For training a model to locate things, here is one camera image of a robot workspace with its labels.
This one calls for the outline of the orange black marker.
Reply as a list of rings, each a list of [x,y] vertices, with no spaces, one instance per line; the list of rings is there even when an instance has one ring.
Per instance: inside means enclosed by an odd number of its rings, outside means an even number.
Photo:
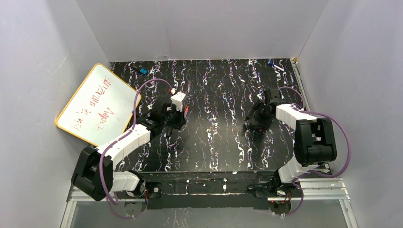
[[[170,137],[172,135],[172,132],[173,132],[173,128],[168,126],[167,129],[166,129],[165,136]]]

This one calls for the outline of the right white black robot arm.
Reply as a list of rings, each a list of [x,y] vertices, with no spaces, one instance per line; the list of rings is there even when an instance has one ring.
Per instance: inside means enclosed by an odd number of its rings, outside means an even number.
[[[289,193],[294,183],[305,173],[332,162],[337,157],[332,121],[304,113],[296,105],[282,100],[279,89],[268,89],[263,98],[254,102],[245,121],[254,120],[254,127],[264,132],[274,120],[294,130],[293,157],[275,171],[265,189],[275,194],[279,190]]]

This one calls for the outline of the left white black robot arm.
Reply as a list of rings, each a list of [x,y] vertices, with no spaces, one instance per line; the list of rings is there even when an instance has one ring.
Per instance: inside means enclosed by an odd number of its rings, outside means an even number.
[[[95,201],[112,200],[120,191],[137,191],[144,182],[134,171],[115,171],[115,167],[137,148],[163,134],[172,135],[187,122],[188,107],[178,109],[175,104],[158,104],[134,121],[134,129],[125,131],[110,142],[84,148],[74,169],[71,184]]]

